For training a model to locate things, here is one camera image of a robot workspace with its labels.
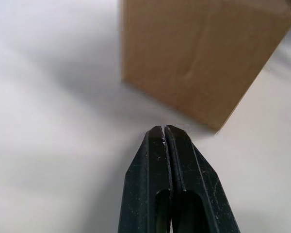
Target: brown cardboard box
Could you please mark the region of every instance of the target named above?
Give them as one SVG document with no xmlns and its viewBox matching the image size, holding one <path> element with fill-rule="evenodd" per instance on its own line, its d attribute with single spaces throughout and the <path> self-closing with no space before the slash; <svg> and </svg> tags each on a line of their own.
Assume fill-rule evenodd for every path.
<svg viewBox="0 0 291 233">
<path fill-rule="evenodd" d="M 291 0 L 123 1 L 123 79 L 214 130 L 291 26 Z"/>
</svg>

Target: white surface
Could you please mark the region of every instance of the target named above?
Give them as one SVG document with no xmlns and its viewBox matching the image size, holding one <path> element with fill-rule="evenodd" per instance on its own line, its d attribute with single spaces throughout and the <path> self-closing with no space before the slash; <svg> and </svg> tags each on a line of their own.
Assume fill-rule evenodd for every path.
<svg viewBox="0 0 291 233">
<path fill-rule="evenodd" d="M 291 233 L 291 32 L 208 133 L 120 85 L 116 0 L 0 0 L 0 233 L 115 233 L 144 132 L 185 129 L 242 233 Z"/>
</svg>

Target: scratch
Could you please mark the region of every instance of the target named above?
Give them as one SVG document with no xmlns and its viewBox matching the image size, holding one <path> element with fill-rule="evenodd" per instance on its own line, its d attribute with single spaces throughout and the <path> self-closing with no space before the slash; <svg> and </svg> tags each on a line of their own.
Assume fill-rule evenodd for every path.
<svg viewBox="0 0 291 233">
<path fill-rule="evenodd" d="M 197 159 L 197 155 L 196 155 L 195 150 L 193 150 L 193 152 L 194 152 L 194 155 L 195 155 L 195 159 L 196 159 L 196 163 L 197 163 L 197 166 L 198 166 L 198 170 L 199 170 L 199 172 L 201 172 L 200 164 L 199 164 L 199 162 L 198 162 L 198 159 Z M 201 179 L 202 179 L 202 184 L 203 184 L 204 189 L 205 189 L 206 197 L 207 197 L 207 199 L 208 199 L 208 202 L 210 203 L 210 198 L 209 198 L 209 194 L 208 194 L 208 191 L 207 191 L 207 188 L 206 188 L 206 185 L 205 185 L 204 177 L 201 176 Z M 214 213 L 214 211 L 213 211 L 213 206 L 212 206 L 212 205 L 210 205 L 210 209 L 211 209 L 211 212 Z M 215 221 L 215 223 L 214 223 L 214 226 L 215 226 L 217 232 L 219 232 L 220 230 L 219 230 L 219 227 L 218 227 L 218 223 L 217 223 L 216 221 Z"/>
<path fill-rule="evenodd" d="M 217 181 L 217 183 L 215 183 L 214 185 L 214 191 L 213 191 L 213 195 L 215 196 L 215 192 L 217 191 L 217 185 L 218 185 L 219 181 Z"/>
</svg>

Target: white table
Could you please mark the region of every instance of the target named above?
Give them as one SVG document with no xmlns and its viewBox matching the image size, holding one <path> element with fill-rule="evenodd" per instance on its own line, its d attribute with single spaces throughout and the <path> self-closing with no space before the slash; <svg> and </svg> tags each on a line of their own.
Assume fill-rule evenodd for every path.
<svg viewBox="0 0 291 233">
<path fill-rule="evenodd" d="M 155 125 L 185 129 L 242 233 L 291 233 L 291 32 L 216 135 L 120 84 L 116 0 L 0 0 L 0 233 L 116 233 Z"/>
</svg>

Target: cardboard box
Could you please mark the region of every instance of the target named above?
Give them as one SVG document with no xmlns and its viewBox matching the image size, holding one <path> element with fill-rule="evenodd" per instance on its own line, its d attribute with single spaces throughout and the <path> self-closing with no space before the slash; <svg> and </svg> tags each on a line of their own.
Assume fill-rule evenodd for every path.
<svg viewBox="0 0 291 233">
<path fill-rule="evenodd" d="M 123 1 L 123 79 L 214 130 L 291 26 L 288 0 Z"/>
</svg>

